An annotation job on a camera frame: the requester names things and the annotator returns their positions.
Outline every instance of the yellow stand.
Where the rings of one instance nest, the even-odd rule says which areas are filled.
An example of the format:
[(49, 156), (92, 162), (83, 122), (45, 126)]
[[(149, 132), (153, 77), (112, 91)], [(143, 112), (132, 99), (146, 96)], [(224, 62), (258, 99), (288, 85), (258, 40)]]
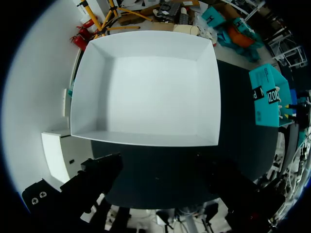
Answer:
[[(93, 20), (95, 26), (97, 27), (98, 31), (100, 31), (100, 32), (106, 27), (106, 25), (108, 25), (107, 21), (108, 21), (108, 19), (111, 17), (111, 14), (112, 14), (112, 13), (113, 13), (113, 15), (114, 15), (114, 18), (116, 18), (116, 17), (119, 16), (116, 9), (118, 9), (118, 10), (120, 10), (120, 11), (128, 12), (129, 14), (134, 14), (134, 15), (139, 16), (139, 17), (142, 17), (142, 18), (144, 18), (144, 19), (146, 19), (146, 20), (152, 21), (152, 19), (150, 19), (150, 18), (148, 18), (148, 17), (146, 17), (146, 16), (143, 16), (143, 15), (141, 15), (141, 14), (139, 14), (139, 13), (136, 13), (136, 12), (133, 12), (133, 11), (124, 9), (124, 8), (115, 7), (115, 4), (113, 3), (113, 0), (109, 0), (109, 5), (110, 5), (111, 8), (110, 8), (110, 10), (109, 10), (109, 12), (108, 12), (108, 14), (107, 14), (107, 16), (106, 16), (106, 18), (105, 18), (103, 24), (100, 25), (100, 23), (97, 21), (96, 16), (95, 16), (94, 13), (92, 12), (92, 10), (91, 10), (90, 6), (88, 5), (88, 3), (86, 2), (86, 0), (81, 0), (81, 3), (80, 3), (80, 4), (83, 5), (83, 6), (85, 7), (87, 13), (89, 14), (89, 16), (90, 16), (91, 19)], [(140, 28), (140, 27), (138, 27), (138, 26), (125, 26), (125, 27), (107, 28), (107, 31), (111, 31), (111, 30), (120, 30), (120, 29), (139, 29), (139, 28)], [(98, 38), (99, 36), (105, 36), (105, 34), (102, 33), (101, 35), (96, 35), (96, 36), (94, 37), (94, 39)]]

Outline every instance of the white object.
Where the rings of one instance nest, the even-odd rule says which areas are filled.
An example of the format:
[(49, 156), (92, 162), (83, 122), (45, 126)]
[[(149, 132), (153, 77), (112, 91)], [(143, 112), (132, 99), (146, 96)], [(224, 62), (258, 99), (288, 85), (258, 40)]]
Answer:
[(187, 10), (186, 10), (186, 8), (185, 7), (182, 7), (181, 9), (180, 9), (180, 13), (183, 13), (183, 14), (186, 14), (187, 15)]
[(81, 163), (93, 158), (90, 140), (64, 132), (42, 133), (42, 145), (51, 175), (66, 183), (81, 170)]
[(88, 44), (73, 89), (73, 136), (131, 145), (214, 146), (220, 116), (211, 41), (138, 31)]
[(183, 4), (184, 4), (184, 6), (192, 6), (193, 5), (192, 1), (184, 1)]
[(186, 33), (189, 35), (198, 35), (200, 31), (199, 31), (199, 28), (197, 26), (175, 24), (173, 32)]

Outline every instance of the metal frame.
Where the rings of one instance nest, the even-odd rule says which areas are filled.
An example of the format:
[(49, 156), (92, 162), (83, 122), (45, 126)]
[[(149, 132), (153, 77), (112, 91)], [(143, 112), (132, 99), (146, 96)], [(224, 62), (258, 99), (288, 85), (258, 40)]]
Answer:
[(245, 21), (249, 20), (250, 17), (252, 17), (256, 13), (256, 11), (258, 11), (261, 7), (264, 6), (264, 4), (266, 4), (266, 1), (264, 1), (264, 0), (262, 2), (260, 2), (258, 5), (255, 4), (254, 2), (252, 2), (251, 0), (246, 0), (246, 2), (248, 4), (251, 4), (252, 6), (255, 6), (255, 9), (251, 13), (247, 13), (245, 10), (243, 10), (242, 8), (238, 7), (237, 5), (229, 2), (228, 0), (222, 0), (222, 1), (225, 2), (225, 3), (230, 4), (231, 6), (236, 8), (237, 10), (241, 11), (242, 13), (244, 13), (246, 15), (246, 18), (244, 19)]
[[(275, 44), (278, 44), (277, 45), (277, 51), (275, 53), (275, 56), (272, 58), (272, 59), (276, 59), (276, 60), (280, 60), (280, 59), (285, 59), (287, 64), (289, 65), (289, 68), (291, 67), (295, 67), (295, 66), (299, 66), (299, 67), (303, 67), (306, 65), (306, 63), (308, 62), (307, 60), (307, 57), (305, 55), (305, 52), (303, 50), (303, 48), (299, 45), (295, 46), (294, 48), (290, 49), (290, 50), (287, 50), (287, 51), (284, 51), (282, 53), (278, 53), (279, 51), (282, 51), (281, 50), (281, 47), (280, 47), (280, 43), (283, 42), (284, 40), (288, 40), (294, 44), (296, 44), (295, 41), (291, 40), (290, 37), (292, 36), (291, 33), (289, 33), (288, 35), (286, 36), (282, 36), (280, 37), (279, 39), (275, 40), (275, 41), (271, 41), (268, 45), (270, 46), (270, 48), (273, 50), (273, 45)], [(292, 56), (293, 54), (288, 54), (289, 52), (292, 52), (292, 51), (297, 51), (298, 54), (299, 54), (299, 58), (300, 58), (300, 62), (296, 62), (294, 64), (291, 64), (289, 62), (289, 60), (287, 59), (289, 56)]]

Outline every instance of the white cardboard box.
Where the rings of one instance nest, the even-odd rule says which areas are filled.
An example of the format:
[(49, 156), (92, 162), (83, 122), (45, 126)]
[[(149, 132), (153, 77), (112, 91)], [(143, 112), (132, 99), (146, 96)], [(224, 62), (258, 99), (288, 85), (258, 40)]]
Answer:
[(143, 146), (214, 146), (220, 116), (210, 40), (137, 31), (87, 46), (73, 90), (72, 136)]

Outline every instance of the dark tabletop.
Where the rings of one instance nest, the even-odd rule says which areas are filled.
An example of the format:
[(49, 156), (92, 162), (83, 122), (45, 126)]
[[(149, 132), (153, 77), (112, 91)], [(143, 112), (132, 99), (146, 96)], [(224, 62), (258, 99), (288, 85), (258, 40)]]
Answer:
[(202, 182), (195, 155), (229, 159), (255, 180), (269, 170), (278, 128), (255, 125), (248, 70), (217, 61), (221, 88), (221, 126), (217, 146), (168, 148), (92, 141), (95, 158), (121, 152), (123, 170), (107, 195), (114, 205), (168, 209), (217, 198)]

